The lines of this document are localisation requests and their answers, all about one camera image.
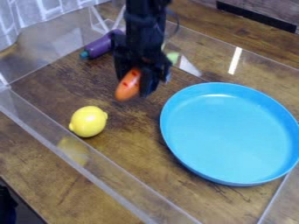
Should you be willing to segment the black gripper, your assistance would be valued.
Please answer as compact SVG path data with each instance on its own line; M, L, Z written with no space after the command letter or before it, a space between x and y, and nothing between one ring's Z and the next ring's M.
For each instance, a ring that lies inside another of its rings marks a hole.
M112 37L116 78L121 81L128 71L138 67L141 69L138 94L146 97L156 90L158 81L168 81L172 66L161 50L165 12L141 16L126 11L124 19L125 33L114 34Z

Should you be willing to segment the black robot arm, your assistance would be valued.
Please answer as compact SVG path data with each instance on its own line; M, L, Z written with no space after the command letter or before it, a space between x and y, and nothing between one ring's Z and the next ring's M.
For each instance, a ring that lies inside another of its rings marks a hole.
M146 97L166 81L172 62L161 46L166 5L170 0L125 0L125 33L112 35L116 77L137 68L141 72L138 95Z

